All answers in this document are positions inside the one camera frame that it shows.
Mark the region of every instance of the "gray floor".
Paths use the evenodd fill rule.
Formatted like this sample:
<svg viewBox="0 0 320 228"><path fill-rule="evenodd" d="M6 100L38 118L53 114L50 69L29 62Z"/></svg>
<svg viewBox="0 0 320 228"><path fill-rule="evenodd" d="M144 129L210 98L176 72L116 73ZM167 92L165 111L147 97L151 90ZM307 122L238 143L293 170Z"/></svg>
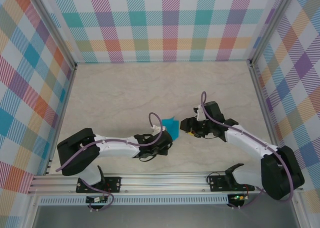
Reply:
<svg viewBox="0 0 320 228"><path fill-rule="evenodd" d="M149 112L156 112L162 119L191 117L203 90L207 91L208 101L218 102L226 118L233 118L269 141L245 62L79 65L59 141L86 127L107 137L150 132ZM250 159L220 139L197 139L180 132L168 156L157 156L151 162L126 157L94 162L106 173L151 173L218 171ZM50 172L55 173L59 165L56 152Z"/></svg>

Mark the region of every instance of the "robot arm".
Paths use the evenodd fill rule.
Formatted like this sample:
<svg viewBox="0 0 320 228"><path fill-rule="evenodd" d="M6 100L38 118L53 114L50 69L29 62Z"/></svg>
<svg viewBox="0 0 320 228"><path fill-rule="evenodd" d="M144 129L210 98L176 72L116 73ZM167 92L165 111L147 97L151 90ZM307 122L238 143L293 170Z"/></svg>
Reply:
<svg viewBox="0 0 320 228"><path fill-rule="evenodd" d="M248 133L242 126L233 119L225 120L216 102L204 104L207 114L214 120L242 130ZM259 142L244 135L243 132L212 122L206 117L201 105L193 109L196 115L185 119L180 124L180 129L197 138L215 136L224 142L231 143L247 152L253 161L246 164L236 164L225 171L225 181L232 188L237 184L249 184L263 188L267 194L274 199L281 199L290 193L289 178L277 157ZM288 167L293 181L293 188L303 185L305 180L299 168L298 162L292 149L287 146L277 147L250 134L256 140L261 141L270 149L274 150L284 160Z"/></svg>
<svg viewBox="0 0 320 228"><path fill-rule="evenodd" d="M85 128L60 142L57 146L61 166L67 162L81 147L95 141L112 140L92 145L77 155L66 167L62 169L65 176L76 175L89 185L104 186L103 173L101 169L92 164L96 158L106 156L125 156L130 158L145 159L154 158L157 155L167 155L172 146L172 138L164 130L159 140L149 146L138 146L132 144L149 144L158 137L158 129L153 126L153 134L135 135L128 138L109 138L94 134L92 129Z"/></svg>

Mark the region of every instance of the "plaid wallpaper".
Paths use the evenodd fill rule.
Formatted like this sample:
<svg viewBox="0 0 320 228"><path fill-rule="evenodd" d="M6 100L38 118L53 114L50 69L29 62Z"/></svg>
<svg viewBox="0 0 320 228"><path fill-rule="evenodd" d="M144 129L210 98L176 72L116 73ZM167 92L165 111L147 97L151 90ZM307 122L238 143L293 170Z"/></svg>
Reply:
<svg viewBox="0 0 320 228"><path fill-rule="evenodd" d="M0 0L0 227L16 227L72 70L30 0Z"/></svg>
<svg viewBox="0 0 320 228"><path fill-rule="evenodd" d="M271 10L270 10L269 15L268 15L267 19L265 20L265 22L264 22L264 24L263 24L263 27L262 27L261 30L260 30L260 33L259 33L259 35L258 35L258 38L256 39L256 41L255 41L255 43L254 43L254 46L253 46L253 48L252 48L252 50L251 50L251 52L250 52L250 54L249 54L248 59L252 59L252 57L253 57L256 49L257 49L257 46L258 46L258 44L260 43L261 38L262 38L263 35L265 34L265 32L266 32L266 30L267 30L267 28L268 28L268 26L269 26L269 24L270 24L270 21L272 20L274 14L276 13L276 10L277 10L279 4L281 3L281 1L282 1L282 0L275 0L274 4L273 4L273 6L272 6L272 8L271 8Z"/></svg>
<svg viewBox="0 0 320 228"><path fill-rule="evenodd" d="M268 1L43 0L87 63L246 60Z"/></svg>
<svg viewBox="0 0 320 228"><path fill-rule="evenodd" d="M256 70L280 143L305 176L309 219L320 227L320 0L292 0Z"/></svg>

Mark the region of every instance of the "metal extrusion bar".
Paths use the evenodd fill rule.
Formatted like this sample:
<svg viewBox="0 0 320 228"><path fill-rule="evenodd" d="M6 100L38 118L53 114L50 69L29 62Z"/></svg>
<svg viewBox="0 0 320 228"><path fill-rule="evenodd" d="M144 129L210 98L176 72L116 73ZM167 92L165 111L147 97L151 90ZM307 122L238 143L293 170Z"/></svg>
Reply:
<svg viewBox="0 0 320 228"><path fill-rule="evenodd" d="M284 16L289 4L290 4L291 0L281 0L281 3L279 4L272 20L269 23L269 26L265 32L265 34L263 35L263 37L261 38L255 53L252 57L252 65L253 67L255 66L256 62L258 61L259 57L261 56L261 54L263 53L263 51L265 50L271 36L273 35L274 31L276 30L276 28L278 27L282 17Z"/></svg>
<svg viewBox="0 0 320 228"><path fill-rule="evenodd" d="M37 215L38 206L41 200L40 196L33 196L28 198L28 208L25 209L25 215L22 215L20 223L20 227L23 228L33 227Z"/></svg>
<svg viewBox="0 0 320 228"><path fill-rule="evenodd" d="M249 73L250 73L250 76L251 76L251 79L252 79L252 82L253 82L255 93L256 93L256 96L257 96L259 104L260 104L260 108L261 108L261 111L262 111L262 115L263 115L263 118L264 118L266 129L268 130L268 133L269 133L271 144L274 144L274 145L278 146L279 145L279 141L278 141L276 133L275 133L275 131L273 129L271 117L270 117L270 114L268 112L268 106L267 106L267 103L266 103L266 101L264 99L264 96L262 94L261 87L260 87L260 84L259 84L259 81L258 81L258 77L257 77L257 73L256 73L255 69L252 68L252 66L251 66L249 61L247 62L247 65L248 65L248 68L249 68Z"/></svg>
<svg viewBox="0 0 320 228"><path fill-rule="evenodd" d="M303 228L311 228L303 199L304 199L304 194L295 193L292 198L293 207L295 209L295 213L300 226Z"/></svg>
<svg viewBox="0 0 320 228"><path fill-rule="evenodd" d="M74 81L75 81L76 72L77 72L76 69L72 70L71 77L70 77L70 84L69 84L68 90L66 92L66 96L65 96L63 107L62 107L61 115L59 117L57 128L56 128L56 131L55 131L55 134L54 134L54 137L53 137L53 141L52 141L51 146L50 146L49 155L47 156L46 161L44 162L46 165L43 166L43 170L41 171L42 174L46 174L48 172L47 169L48 169L49 163L52 162L52 159L54 157L56 146L57 146L57 143L58 143L58 138L59 138L61 127L62 127L62 123L63 123L64 117L65 117L65 114L66 114L67 105L68 105L69 97L70 97L70 94L71 94L72 86L73 86Z"/></svg>
<svg viewBox="0 0 320 228"><path fill-rule="evenodd" d="M233 194L239 192L210 192L208 172L162 174L104 174L120 176L121 188L117 195L160 194ZM77 177L62 175L35 176L29 195L81 195L76 193Z"/></svg>
<svg viewBox="0 0 320 228"><path fill-rule="evenodd" d="M177 195L117 195L112 205L165 205L165 204L227 204L227 194L177 194ZM88 205L85 196L42 196L42 206L52 205Z"/></svg>
<svg viewBox="0 0 320 228"><path fill-rule="evenodd" d="M64 42L63 38L60 35L60 32L58 31L58 28L56 27L49 12L46 10L44 4L42 3L42 0L31 0L31 2L34 5L37 12L39 13L43 23L45 24L49 33L51 34L51 36L53 37L57 46L61 50L61 52L62 52L64 58L66 59L66 61L68 62L68 64L71 67L73 67L73 69L76 69L76 61L72 57L72 55L69 51L69 48L66 46L66 43Z"/></svg>

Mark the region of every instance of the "blue cloth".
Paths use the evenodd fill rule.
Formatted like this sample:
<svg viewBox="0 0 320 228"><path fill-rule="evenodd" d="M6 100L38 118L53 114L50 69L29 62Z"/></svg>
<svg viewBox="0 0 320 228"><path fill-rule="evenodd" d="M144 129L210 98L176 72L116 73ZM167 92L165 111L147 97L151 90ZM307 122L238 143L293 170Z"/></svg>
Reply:
<svg viewBox="0 0 320 228"><path fill-rule="evenodd" d="M171 135L172 140L176 140L179 137L179 121L171 119L163 119L162 125L165 126L166 131Z"/></svg>

